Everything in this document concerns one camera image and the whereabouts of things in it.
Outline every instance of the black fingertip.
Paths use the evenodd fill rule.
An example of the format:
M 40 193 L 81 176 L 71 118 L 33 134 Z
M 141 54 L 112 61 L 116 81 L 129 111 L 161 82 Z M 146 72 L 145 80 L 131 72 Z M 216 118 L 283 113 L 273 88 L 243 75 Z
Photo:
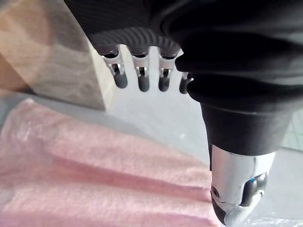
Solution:
M 126 74 L 116 74 L 114 76 L 115 83 L 118 88 L 126 88 L 127 87 L 127 77 Z
M 146 92 L 150 89 L 150 80 L 149 80 L 149 76 L 145 75 L 145 76 L 140 76 L 138 77 L 138 85 L 139 85 L 139 89 L 143 92 Z
M 160 77 L 159 78 L 159 90 L 165 92 L 169 89 L 169 78 L 168 77 Z
M 182 94 L 187 94 L 187 85 L 189 82 L 190 82 L 190 79 L 184 79 L 184 78 L 181 79 L 179 91 Z

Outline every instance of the plastic wrap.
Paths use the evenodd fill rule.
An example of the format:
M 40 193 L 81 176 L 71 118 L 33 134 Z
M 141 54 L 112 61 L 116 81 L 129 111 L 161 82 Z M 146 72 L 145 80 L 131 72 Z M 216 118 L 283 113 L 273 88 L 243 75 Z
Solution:
M 0 173 L 1 227 L 219 227 L 207 165 L 31 99 L 4 123 Z
M 285 218 L 260 218 L 260 219 L 248 219 L 244 223 L 245 227 L 257 226 L 257 227 L 299 227 L 303 226 L 303 219 L 285 219 Z

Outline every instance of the gray table surface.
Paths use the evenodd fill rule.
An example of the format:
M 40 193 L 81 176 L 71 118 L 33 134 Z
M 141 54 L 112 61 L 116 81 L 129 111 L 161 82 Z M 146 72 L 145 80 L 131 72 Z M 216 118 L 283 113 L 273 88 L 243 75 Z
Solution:
M 137 87 L 131 58 L 125 67 L 129 86 L 118 90 L 114 105 L 105 113 L 24 94 L 0 99 L 0 122 L 27 97 L 80 120 L 101 124 L 118 131 L 150 138 L 209 163 L 206 130 L 199 103 L 178 92 L 181 73 L 175 71 L 170 88 L 158 90 L 156 57 L 151 58 L 151 89 Z M 265 196 L 244 226 L 303 226 L 303 152 L 281 149 L 272 166 Z

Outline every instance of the wooden block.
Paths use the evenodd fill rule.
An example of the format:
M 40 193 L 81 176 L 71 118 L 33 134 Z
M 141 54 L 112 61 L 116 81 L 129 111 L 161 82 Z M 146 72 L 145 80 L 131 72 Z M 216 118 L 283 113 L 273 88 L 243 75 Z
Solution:
M 63 1 L 11 5 L 0 14 L 0 37 L 0 53 L 37 95 L 101 110 L 110 106 L 112 75 L 104 63 L 96 65 L 101 56 Z

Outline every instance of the prosthetic hand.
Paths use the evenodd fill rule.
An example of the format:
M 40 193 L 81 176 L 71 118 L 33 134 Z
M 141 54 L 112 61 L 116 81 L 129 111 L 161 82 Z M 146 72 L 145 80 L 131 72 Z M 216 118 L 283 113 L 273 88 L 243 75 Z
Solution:
M 275 152 L 303 102 L 303 2 L 65 3 L 120 88 L 127 78 L 117 45 L 128 46 L 141 91 L 149 89 L 149 47 L 160 51 L 161 91 L 169 88 L 182 48 L 176 59 L 185 72 L 180 91 L 201 103 L 214 210 L 226 226 L 244 221 L 265 193 Z

